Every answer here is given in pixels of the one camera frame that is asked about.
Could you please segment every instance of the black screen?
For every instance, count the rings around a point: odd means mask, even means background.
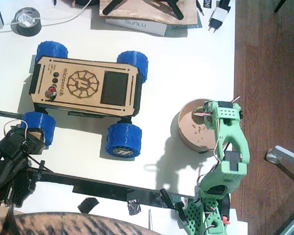
[[[106,71],[101,94],[101,104],[125,106],[128,73]]]

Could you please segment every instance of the red button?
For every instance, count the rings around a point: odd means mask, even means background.
[[[48,93],[53,94],[55,92],[55,87],[49,87],[48,88]]]
[[[227,220],[227,217],[226,216],[222,216],[222,222],[224,224],[231,224],[230,221]]]

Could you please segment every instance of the green robot arm segment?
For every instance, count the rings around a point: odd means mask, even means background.
[[[204,111],[211,113],[205,116],[204,122],[208,129],[215,130],[217,144],[217,156],[223,160],[223,144],[228,141],[241,153],[242,163],[249,163],[249,150],[247,140],[240,128],[240,106],[236,103],[226,102],[227,107],[220,107],[218,101],[207,101],[204,104]]]
[[[249,149],[240,128],[240,106],[232,102],[205,102],[204,123],[215,131],[216,154],[219,162],[199,184],[199,199],[191,202],[185,214],[190,223],[185,227],[189,235],[226,235],[228,215],[220,214],[218,201],[236,190],[247,174]],[[224,142],[233,144],[236,151],[223,152]]]

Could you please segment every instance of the brown striped fur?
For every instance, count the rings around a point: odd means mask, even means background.
[[[0,219],[0,235],[157,235],[151,230],[98,215],[45,212]]]

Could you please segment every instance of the black tripod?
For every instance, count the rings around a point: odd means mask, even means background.
[[[106,6],[106,8],[102,11],[104,15],[108,15],[117,5],[119,5],[124,0],[112,0],[112,2],[109,3],[109,5]],[[178,0],[160,0],[160,1],[166,1],[168,5],[172,8],[173,12],[175,13],[176,17],[181,20],[184,18],[183,13],[180,11],[176,3]]]

